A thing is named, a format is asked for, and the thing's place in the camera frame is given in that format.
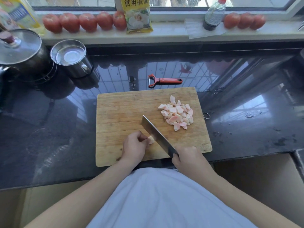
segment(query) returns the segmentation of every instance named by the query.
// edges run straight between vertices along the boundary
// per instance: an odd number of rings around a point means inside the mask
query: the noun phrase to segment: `black countertop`
[[[95,165],[97,95],[148,90],[151,73],[183,79],[180,86],[155,89],[196,88],[203,112],[211,115],[206,120],[213,146],[204,154],[208,161],[301,150],[304,74],[299,51],[91,56],[100,73],[97,82],[87,77],[73,83],[60,69],[35,87],[39,90],[18,80],[5,81],[0,96],[0,189],[97,176],[105,169]],[[132,83],[130,76],[135,77]],[[173,168],[170,159],[142,162],[138,168],[148,166]]]

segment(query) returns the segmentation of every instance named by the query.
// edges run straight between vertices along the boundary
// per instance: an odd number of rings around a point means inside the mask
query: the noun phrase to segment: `person's left hand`
[[[141,131],[137,131],[128,135],[124,140],[123,154],[120,160],[127,161],[134,167],[137,166],[145,155],[146,148],[149,146],[149,142],[150,139]]]

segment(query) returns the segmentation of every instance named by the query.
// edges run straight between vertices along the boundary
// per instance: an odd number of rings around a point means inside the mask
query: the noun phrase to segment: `windowsill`
[[[297,31],[301,22],[267,22],[264,27],[254,31],[234,28],[222,35],[189,39],[184,23],[155,22],[151,33],[126,34],[115,28],[102,31],[99,27],[95,33],[86,33],[83,29],[75,34],[67,31],[53,34],[46,31],[42,39],[46,45],[54,45],[65,39],[76,39],[85,45],[94,44],[124,44],[124,43],[154,43],[154,42],[208,42],[208,41],[248,41],[248,40],[297,40],[304,39],[304,30]]]

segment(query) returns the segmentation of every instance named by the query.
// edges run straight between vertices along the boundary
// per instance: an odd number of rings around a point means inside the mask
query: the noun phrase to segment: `cleaver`
[[[175,148],[168,142],[168,140],[159,132],[159,130],[143,115],[141,120],[143,128],[154,138],[154,140],[163,148],[163,150],[170,156],[177,154]]]

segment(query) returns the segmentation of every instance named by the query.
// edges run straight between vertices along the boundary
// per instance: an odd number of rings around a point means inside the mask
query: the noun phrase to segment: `white shirt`
[[[116,188],[87,228],[256,227],[177,170],[144,168]]]

